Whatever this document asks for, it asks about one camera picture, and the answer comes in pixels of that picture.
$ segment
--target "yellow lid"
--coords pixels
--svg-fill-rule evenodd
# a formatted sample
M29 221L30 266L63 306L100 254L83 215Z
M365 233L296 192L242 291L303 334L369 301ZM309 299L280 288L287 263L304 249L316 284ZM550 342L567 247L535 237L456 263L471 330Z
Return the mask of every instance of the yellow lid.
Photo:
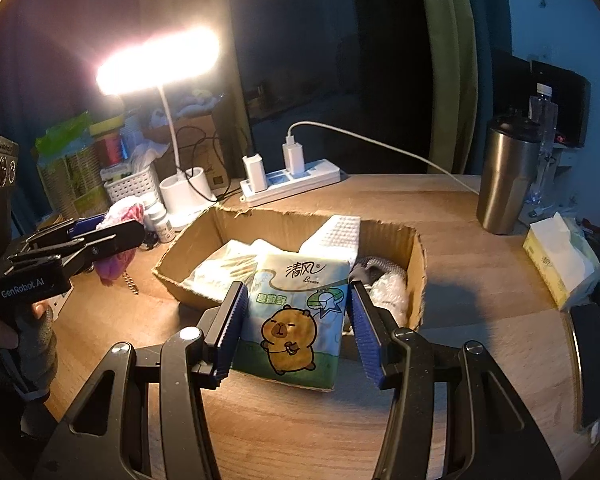
M104 134L110 130L115 130L116 128L120 128L125 125L125 115L118 115L116 117L112 117L107 119L106 121L102 121L101 123L95 123L89 126L89 133L92 137L97 137L101 134Z

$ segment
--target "wooden desk surface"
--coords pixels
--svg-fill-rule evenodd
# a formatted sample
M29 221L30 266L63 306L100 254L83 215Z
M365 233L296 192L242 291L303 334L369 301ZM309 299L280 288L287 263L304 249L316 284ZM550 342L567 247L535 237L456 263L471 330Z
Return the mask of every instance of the wooden desk surface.
M479 178L466 181L478 187ZM485 343L542 430L568 478L590 453L575 427L576 393L570 337L538 273L522 250L522 236L497 237L475 219L477 196L440 175L352 176L340 184L290 197L265 208L356 214L415 227L427 252L426 317L432 342ZM237 198L227 206L239 206ZM139 253L129 273L141 293L97 276L74 280L75 290L55 330L59 371L47 405L56 418L110 346L126 340L159 344L199 314L178 306L151 276L166 247ZM222 477L229 479L370 478L386 427L391 395L376 391L358 362L340 360L331 393L301 390L232 372L204 392L206 418ZM438 478L445 413L436 395L430 478ZM152 446L157 396L153 395ZM156 463L156 475L161 467Z

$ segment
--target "pink plastic bag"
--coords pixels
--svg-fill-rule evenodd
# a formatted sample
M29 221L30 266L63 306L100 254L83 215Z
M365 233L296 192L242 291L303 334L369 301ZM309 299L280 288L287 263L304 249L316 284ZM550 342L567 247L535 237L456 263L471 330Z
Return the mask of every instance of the pink plastic bag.
M105 219L96 227L104 229L127 220L144 221L144 205L135 196L128 196L116 202L105 216ZM109 258L97 261L94 266L103 285L111 286L127 270L128 266L136 256L135 249L129 249L123 253L114 254Z

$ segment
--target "lamp head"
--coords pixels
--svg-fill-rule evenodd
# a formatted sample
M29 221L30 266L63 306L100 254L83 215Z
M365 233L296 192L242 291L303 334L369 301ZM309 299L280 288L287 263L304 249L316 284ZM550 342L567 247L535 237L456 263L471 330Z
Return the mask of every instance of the lamp head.
M219 53L214 33L192 28L116 52L98 69L96 81L105 95L154 88L207 72Z

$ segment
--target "stainless steel tumbler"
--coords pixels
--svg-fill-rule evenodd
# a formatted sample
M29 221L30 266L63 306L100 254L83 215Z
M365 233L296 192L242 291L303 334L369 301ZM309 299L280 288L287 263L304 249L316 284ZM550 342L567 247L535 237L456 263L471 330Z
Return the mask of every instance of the stainless steel tumbler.
M520 116L491 121L477 211L485 230L496 235L513 230L536 178L539 153L537 123Z

